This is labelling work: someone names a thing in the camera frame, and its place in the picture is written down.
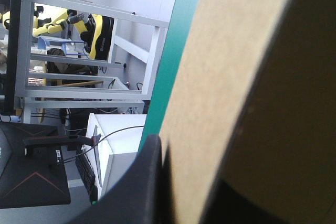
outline red line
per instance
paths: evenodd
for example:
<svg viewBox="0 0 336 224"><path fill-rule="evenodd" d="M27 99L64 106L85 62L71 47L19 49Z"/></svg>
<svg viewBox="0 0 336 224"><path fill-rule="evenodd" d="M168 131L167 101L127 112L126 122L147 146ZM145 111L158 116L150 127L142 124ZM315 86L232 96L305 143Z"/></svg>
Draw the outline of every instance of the red line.
<svg viewBox="0 0 336 224"><path fill-rule="evenodd" d="M52 183L51 181L49 181L48 179L46 179L44 176L42 176L40 173L38 172L34 172L32 174L30 174L28 177L26 177L24 180L22 180L19 184L17 184L12 190L10 190L8 193L6 193L6 195L4 197L6 197L8 194L10 194L12 191L14 191L17 187L19 187L20 185L22 185L25 181L29 180L31 177L33 177L34 175L39 176L40 178L44 179L46 182L48 182L49 184L51 184L52 186L54 186L57 190L59 190L61 193L65 194L61 189L59 189L54 183Z"/></svg>

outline black object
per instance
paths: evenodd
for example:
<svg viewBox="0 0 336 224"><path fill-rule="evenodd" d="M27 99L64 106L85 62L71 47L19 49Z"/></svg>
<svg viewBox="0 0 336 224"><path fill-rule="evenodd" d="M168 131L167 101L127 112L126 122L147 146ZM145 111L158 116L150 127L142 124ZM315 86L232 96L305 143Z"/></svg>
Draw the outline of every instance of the black object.
<svg viewBox="0 0 336 224"><path fill-rule="evenodd" d="M82 147L83 145L94 146L95 139L99 140L100 134L98 136L93 136L92 138L84 137L84 136L33 136L26 137L23 139L23 144L25 148L25 155L32 156L34 149L39 147L54 147L54 146L62 146L69 145ZM49 164L59 163L61 160L60 156L57 157L56 160L52 159Z"/></svg>
<svg viewBox="0 0 336 224"><path fill-rule="evenodd" d="M221 180L216 190L216 197L201 223L284 224L285 222L257 207Z"/></svg>
<svg viewBox="0 0 336 224"><path fill-rule="evenodd" d="M97 205L69 223L159 223L161 166L160 138L150 135L118 183Z"/></svg>
<svg viewBox="0 0 336 224"><path fill-rule="evenodd" d="M11 20L8 31L7 76L5 101L2 115L15 115L14 95L16 80L17 49L19 44L21 0L10 0Z"/></svg>
<svg viewBox="0 0 336 224"><path fill-rule="evenodd" d="M56 134L54 126L0 123L0 208L70 203L64 165L48 165L51 156L61 156L60 146L25 156L24 138Z"/></svg>
<svg viewBox="0 0 336 224"><path fill-rule="evenodd" d="M98 200L98 189L95 186L96 176L86 155L81 155L82 153L83 151L78 148L76 151L76 167L84 186L88 191L90 202L94 204L94 202L97 202Z"/></svg>

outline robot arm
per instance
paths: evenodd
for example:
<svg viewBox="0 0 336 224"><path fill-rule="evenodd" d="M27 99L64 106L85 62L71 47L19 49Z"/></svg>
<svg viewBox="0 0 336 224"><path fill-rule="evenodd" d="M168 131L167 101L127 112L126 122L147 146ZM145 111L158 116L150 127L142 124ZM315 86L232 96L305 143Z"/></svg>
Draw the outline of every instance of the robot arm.
<svg viewBox="0 0 336 224"><path fill-rule="evenodd" d="M62 9L62 11L49 23L45 23L38 28L33 29L33 36L37 37L42 34L55 34L66 28L66 24L74 24L79 33L87 31L83 21L83 14L76 15L76 11Z"/></svg>

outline wire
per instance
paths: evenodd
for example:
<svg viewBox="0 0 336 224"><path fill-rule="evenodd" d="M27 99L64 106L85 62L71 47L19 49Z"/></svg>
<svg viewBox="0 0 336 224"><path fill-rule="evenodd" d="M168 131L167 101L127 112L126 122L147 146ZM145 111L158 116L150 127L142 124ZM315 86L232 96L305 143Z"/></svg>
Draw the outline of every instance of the wire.
<svg viewBox="0 0 336 224"><path fill-rule="evenodd" d="M52 115L55 116L57 119L65 119L65 120L69 120L66 116L59 116L59 115L55 115L55 114L50 114L50 113L32 113L35 115L39 115L40 118L42 118L44 115Z"/></svg>
<svg viewBox="0 0 336 224"><path fill-rule="evenodd" d="M138 86L139 84L143 85L141 82L138 82L137 85L136 85L136 87L138 88L138 90L140 90L140 88Z"/></svg>
<svg viewBox="0 0 336 224"><path fill-rule="evenodd" d="M32 115L31 118L41 118L41 115Z"/></svg>
<svg viewBox="0 0 336 224"><path fill-rule="evenodd" d="M42 114L42 115L53 115L53 116L57 116L59 118L61 118L59 115L56 115L56 114L51 114L51 113L43 113L43 112L32 112L32 114Z"/></svg>
<svg viewBox="0 0 336 224"><path fill-rule="evenodd" d="M112 111L105 111L105 110L102 110L102 109L98 109L98 110L108 114L108 113L113 113L114 111L117 111L118 109L120 109L120 108L116 108L115 110L112 110Z"/></svg>
<svg viewBox="0 0 336 224"><path fill-rule="evenodd" d="M113 88L113 85L115 83L115 79L113 81L110 82L109 86L108 86L108 89L112 89Z"/></svg>
<svg viewBox="0 0 336 224"><path fill-rule="evenodd" d="M107 137L109 137L110 135L113 135L113 134L118 133L118 132L120 132L120 131L125 131L125 130L129 130L129 129L134 129L134 128L142 128L142 127L144 127L144 125L141 125L141 126L132 126L132 127L123 128L123 129L120 129L120 130L117 130L117 131L113 131L113 132L111 132L110 134L108 134L107 136L103 137L101 140L99 140L94 146L92 146L91 148L89 148L87 151L82 152L82 153L80 153L80 154L77 154L77 155L75 155L75 156L73 156L73 157L66 158L66 159L63 160L62 163L63 163L63 164L66 164L66 163L75 161L75 159L74 159L74 160L71 160L71 161L70 161L70 159L73 159L73 158L76 158L76 157L79 157L79 156L81 156L81 155L84 155L84 154L88 153L90 150L94 149L100 142L102 142L103 140L105 140L105 139L106 139Z"/></svg>
<svg viewBox="0 0 336 224"><path fill-rule="evenodd" d="M65 129L66 131L83 131L83 130L87 130L87 128L82 128L82 129L76 129L76 130L67 130Z"/></svg>
<svg viewBox="0 0 336 224"><path fill-rule="evenodd" d="M86 58L88 58L89 60L91 60L88 55L84 52L84 48L82 48L83 54L86 56Z"/></svg>

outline white metal frame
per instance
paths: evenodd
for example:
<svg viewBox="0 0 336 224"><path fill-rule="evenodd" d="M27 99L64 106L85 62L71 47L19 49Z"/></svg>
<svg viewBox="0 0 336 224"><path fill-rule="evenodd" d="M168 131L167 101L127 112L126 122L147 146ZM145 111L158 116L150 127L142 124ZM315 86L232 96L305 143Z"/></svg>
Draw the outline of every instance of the white metal frame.
<svg viewBox="0 0 336 224"><path fill-rule="evenodd" d="M114 28L112 33L111 47L107 61L89 60L80 58L50 56L31 54L30 47L32 43L33 13L34 5L52 4L68 9L75 9L86 13L100 14L114 18ZM146 51L133 43L116 35L118 20L128 20L135 23L142 23L154 26L154 32L151 39L150 50ZM81 99L122 99L122 100L150 100L156 71L163 49L163 39L165 30L169 23L156 19L133 15L119 9L88 3L80 0L22 0L20 14L20 34L17 58L16 74L16 97L30 98L81 98ZM114 63L115 47L119 46L146 63L146 70L143 80L142 90L128 89L93 89L78 87L58 87L58 86L31 86L28 84L28 77L47 78L47 79L72 79L72 80L112 80L116 77L101 76L81 76L72 74L53 74L53 73L29 73L30 60L44 60L52 62L76 63L80 65L120 67Z"/></svg>
<svg viewBox="0 0 336 224"><path fill-rule="evenodd" d="M127 91L128 88L116 78L113 85L118 90ZM142 100L104 100L104 101L72 101L72 100L42 100L38 101L35 98L25 97L22 99L23 108L22 122L30 123L31 113L36 109L64 109L64 108L136 108L139 114L143 113L144 102Z"/></svg>

